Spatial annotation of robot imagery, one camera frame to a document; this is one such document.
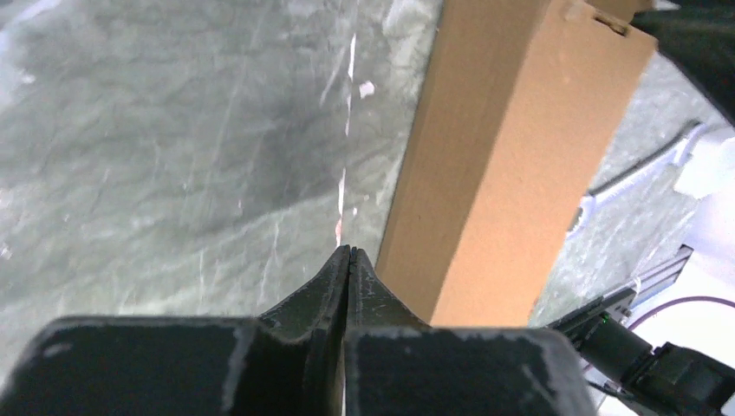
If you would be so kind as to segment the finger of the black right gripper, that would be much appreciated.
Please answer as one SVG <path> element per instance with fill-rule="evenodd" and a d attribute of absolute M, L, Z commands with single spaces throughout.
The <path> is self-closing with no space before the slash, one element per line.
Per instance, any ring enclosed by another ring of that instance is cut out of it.
<path fill-rule="evenodd" d="M 675 1 L 674 9 L 638 11 L 632 26 L 734 123 L 734 2 Z"/>

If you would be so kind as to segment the brown cardboard paper box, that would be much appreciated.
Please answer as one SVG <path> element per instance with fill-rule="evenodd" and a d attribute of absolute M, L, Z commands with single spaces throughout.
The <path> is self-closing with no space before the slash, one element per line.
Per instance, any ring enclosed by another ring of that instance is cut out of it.
<path fill-rule="evenodd" d="M 523 326 L 655 40 L 649 1 L 447 1 L 376 272 L 438 327 Z"/>

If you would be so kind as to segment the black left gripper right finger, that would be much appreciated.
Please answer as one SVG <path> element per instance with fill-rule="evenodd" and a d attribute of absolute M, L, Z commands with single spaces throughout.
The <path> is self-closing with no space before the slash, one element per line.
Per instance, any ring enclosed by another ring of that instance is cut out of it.
<path fill-rule="evenodd" d="M 345 334 L 349 415 L 592 415 L 574 349 L 544 328 L 431 328 L 352 249 Z"/>

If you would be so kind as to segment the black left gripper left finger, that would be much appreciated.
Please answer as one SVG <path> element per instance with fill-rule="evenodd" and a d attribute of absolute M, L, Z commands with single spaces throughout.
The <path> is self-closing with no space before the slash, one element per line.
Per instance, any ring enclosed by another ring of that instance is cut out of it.
<path fill-rule="evenodd" d="M 22 351 L 4 415 L 338 415 L 348 246 L 253 317 L 72 315 Z"/>

